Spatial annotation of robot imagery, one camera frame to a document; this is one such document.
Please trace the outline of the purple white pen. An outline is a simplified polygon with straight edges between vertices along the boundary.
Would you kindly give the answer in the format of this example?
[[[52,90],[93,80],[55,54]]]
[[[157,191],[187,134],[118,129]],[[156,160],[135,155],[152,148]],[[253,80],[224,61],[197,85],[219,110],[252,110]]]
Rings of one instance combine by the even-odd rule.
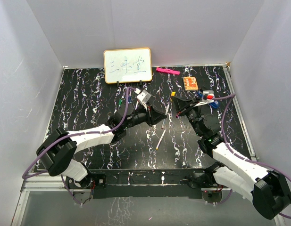
[[[161,129],[165,128],[165,122],[166,122],[167,114],[168,114],[168,111],[169,111],[169,107],[170,107],[170,104],[168,103],[167,107],[166,107],[165,118],[163,119],[163,122],[162,122],[162,125],[161,125]]]

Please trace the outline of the orange white pen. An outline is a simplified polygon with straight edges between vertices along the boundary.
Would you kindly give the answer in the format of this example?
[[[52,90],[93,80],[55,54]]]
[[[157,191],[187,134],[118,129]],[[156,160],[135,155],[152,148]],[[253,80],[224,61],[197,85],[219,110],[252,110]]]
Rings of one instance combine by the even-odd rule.
[[[164,138],[165,133],[166,133],[166,129],[163,131],[163,133],[162,133],[162,135],[161,135],[161,137],[160,137],[160,139],[159,139],[159,141],[158,141],[158,144],[157,144],[157,146],[156,146],[156,150],[159,149],[159,146],[160,146],[160,144],[161,144],[161,142],[162,142],[162,139]]]

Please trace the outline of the green white pen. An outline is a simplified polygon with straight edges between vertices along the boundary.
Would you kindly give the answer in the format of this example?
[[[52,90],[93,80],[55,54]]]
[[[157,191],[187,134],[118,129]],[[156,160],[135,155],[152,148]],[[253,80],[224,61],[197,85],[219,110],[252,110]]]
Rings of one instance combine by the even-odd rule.
[[[120,108],[120,107],[121,107],[121,105],[122,105],[122,100],[121,100],[121,99],[119,99],[119,101],[118,101],[118,108]]]

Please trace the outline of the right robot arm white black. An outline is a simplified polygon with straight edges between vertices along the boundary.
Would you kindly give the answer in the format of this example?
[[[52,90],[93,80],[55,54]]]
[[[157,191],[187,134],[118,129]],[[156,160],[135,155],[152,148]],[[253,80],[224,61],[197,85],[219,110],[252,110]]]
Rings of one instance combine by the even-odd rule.
[[[176,117],[186,116],[200,137],[198,144],[203,153],[217,161],[217,167],[205,174],[205,183],[215,187],[224,185],[248,199],[257,212],[266,219],[273,219],[291,204],[291,191],[283,173],[260,162],[251,161],[234,150],[226,141],[219,119],[202,113],[202,107],[214,101],[208,94],[198,97],[171,98],[177,111]]]

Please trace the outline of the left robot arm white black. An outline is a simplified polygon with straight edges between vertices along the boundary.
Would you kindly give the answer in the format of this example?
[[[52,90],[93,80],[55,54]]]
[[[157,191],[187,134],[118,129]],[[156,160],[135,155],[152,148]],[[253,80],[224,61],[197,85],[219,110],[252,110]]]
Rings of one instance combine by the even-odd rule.
[[[50,176],[69,177],[80,187],[86,188],[91,184],[92,177],[84,164],[73,159],[77,152],[93,146],[115,143],[126,135],[128,128],[144,122],[149,126],[156,125],[165,118],[165,113],[154,109],[152,105],[140,105],[136,110],[131,105],[128,105],[128,109],[122,105],[105,124],[81,130],[78,136],[67,137],[76,132],[56,129],[38,148],[36,154],[40,156],[51,144],[64,137],[65,139],[51,147],[40,161]]]

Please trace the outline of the orange card box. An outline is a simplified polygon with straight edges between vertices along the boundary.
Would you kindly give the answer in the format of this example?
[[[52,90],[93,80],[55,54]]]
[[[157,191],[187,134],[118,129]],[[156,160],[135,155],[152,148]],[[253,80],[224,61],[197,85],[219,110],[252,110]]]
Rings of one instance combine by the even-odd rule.
[[[186,91],[196,91],[199,89],[195,77],[183,77],[183,84]]]

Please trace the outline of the blue stapler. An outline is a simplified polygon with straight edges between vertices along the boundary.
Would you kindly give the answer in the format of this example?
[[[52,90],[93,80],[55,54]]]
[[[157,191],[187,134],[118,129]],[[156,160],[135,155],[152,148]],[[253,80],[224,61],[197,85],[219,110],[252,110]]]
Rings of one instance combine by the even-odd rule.
[[[199,96],[200,98],[203,97],[202,91],[198,91],[198,96]],[[211,107],[214,108],[214,109],[217,109],[217,108],[219,107],[219,103],[218,103],[218,101],[211,102],[211,103],[209,103],[208,105],[211,106]]]

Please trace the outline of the yellow framed whiteboard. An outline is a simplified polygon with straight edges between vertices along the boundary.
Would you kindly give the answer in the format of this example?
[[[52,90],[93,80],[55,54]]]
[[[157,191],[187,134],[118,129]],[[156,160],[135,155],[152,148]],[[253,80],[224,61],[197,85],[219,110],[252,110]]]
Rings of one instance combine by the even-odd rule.
[[[151,50],[149,48],[105,50],[103,59],[107,84],[152,80]]]

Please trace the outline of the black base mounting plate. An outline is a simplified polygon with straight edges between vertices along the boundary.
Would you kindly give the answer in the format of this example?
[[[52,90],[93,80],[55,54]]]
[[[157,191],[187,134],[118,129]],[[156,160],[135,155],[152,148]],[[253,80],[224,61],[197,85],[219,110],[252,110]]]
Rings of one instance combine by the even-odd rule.
[[[188,197],[227,190],[207,169],[111,169],[91,170],[84,185],[66,177],[75,194],[88,192],[93,199],[115,197]]]

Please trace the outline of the aluminium frame rail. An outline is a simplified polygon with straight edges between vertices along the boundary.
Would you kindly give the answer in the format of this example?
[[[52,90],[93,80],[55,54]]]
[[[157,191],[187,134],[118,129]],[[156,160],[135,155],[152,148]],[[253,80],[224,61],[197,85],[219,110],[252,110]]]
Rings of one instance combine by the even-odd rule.
[[[65,186],[60,176],[51,177],[48,174],[41,174],[24,180],[21,192],[50,192],[64,191]]]

